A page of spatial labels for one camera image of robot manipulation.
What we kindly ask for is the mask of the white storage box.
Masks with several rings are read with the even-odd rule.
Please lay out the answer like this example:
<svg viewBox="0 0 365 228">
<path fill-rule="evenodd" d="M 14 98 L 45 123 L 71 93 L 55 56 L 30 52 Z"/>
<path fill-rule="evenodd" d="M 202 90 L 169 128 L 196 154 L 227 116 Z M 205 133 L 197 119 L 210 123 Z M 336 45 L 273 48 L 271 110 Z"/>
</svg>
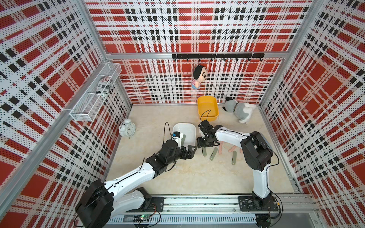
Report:
<svg viewBox="0 0 365 228">
<path fill-rule="evenodd" d="M 173 127 L 173 132 L 181 132 L 186 135 L 184 147 L 196 146 L 196 127 L 192 123 L 177 123 Z"/>
</svg>

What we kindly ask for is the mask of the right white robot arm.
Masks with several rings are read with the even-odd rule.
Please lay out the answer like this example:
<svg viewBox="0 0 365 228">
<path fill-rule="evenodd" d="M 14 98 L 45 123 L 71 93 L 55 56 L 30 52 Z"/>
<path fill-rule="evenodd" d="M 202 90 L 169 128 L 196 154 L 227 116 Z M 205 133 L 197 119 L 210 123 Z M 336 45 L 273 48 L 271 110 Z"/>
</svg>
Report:
<svg viewBox="0 0 365 228">
<path fill-rule="evenodd" d="M 247 165 L 253 171 L 254 187 L 250 197 L 239 197 L 241 211 L 281 212 L 273 192 L 269 189 L 269 167 L 273 150 L 266 138 L 259 132 L 251 134 L 229 130 L 221 125 L 212 126 L 207 120 L 198 125 L 201 137 L 197 138 L 199 148 L 214 147 L 217 143 L 229 143 L 239 147 Z"/>
</svg>

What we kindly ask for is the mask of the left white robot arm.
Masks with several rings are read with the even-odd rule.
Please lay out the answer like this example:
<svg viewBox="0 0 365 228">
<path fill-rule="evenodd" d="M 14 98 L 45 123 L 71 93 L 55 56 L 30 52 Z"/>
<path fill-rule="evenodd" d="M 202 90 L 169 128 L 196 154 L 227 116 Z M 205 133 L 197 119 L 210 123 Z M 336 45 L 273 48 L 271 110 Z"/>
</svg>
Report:
<svg viewBox="0 0 365 228">
<path fill-rule="evenodd" d="M 114 215 L 142 208 L 149 195 L 139 185 L 167 172 L 169 164 L 192 159 L 196 150 L 196 146 L 179 146 L 175 140 L 167 140 L 158 153 L 131 172 L 107 182 L 93 181 L 75 207 L 81 225 L 102 228 Z"/>
</svg>

